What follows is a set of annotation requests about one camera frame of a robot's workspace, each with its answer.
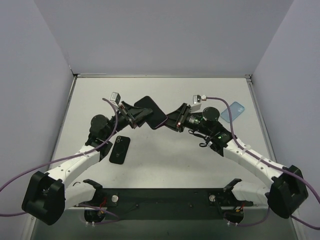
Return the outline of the light blue phone case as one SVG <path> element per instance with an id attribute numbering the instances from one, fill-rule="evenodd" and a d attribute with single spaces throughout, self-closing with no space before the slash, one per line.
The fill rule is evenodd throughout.
<path id="1" fill-rule="evenodd" d="M 245 107 L 237 101 L 234 101 L 229 108 L 226 108 L 221 112 L 220 117 L 227 123 L 233 122 L 237 117 L 239 117 L 245 111 Z"/>

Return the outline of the large black cased phone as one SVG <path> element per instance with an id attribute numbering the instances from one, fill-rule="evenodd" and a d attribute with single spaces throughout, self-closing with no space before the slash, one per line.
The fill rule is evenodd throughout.
<path id="1" fill-rule="evenodd" d="M 122 165 L 125 162 L 130 143 L 131 139 L 129 137 L 117 136 L 109 156 L 109 162 Z"/>

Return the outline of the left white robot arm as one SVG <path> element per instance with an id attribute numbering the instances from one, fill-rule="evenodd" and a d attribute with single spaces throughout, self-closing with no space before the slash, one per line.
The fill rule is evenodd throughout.
<path id="1" fill-rule="evenodd" d="M 90 179 L 76 185 L 72 182 L 91 166 L 99 163 L 110 151 L 110 139 L 126 126 L 140 127 L 153 111 L 129 105 L 122 101 L 118 107 L 111 105 L 114 116 L 94 116 L 90 122 L 87 142 L 75 154 L 65 158 L 58 166 L 45 173 L 37 171 L 29 181 L 22 201 L 22 210 L 53 225 L 65 210 L 83 202 L 92 206 L 101 203 L 102 186 Z"/>

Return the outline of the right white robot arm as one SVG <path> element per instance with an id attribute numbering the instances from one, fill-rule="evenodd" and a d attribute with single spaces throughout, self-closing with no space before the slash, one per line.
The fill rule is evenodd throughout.
<path id="1" fill-rule="evenodd" d="M 214 107 L 191 112 L 191 106 L 183 103 L 167 115 L 165 126 L 180 133 L 185 128 L 199 133 L 207 147 L 259 178 L 268 188 L 263 194 L 267 205 L 279 217 L 289 218 L 309 196 L 301 170 L 294 165 L 286 167 L 251 150 L 218 121 L 219 117 Z"/>

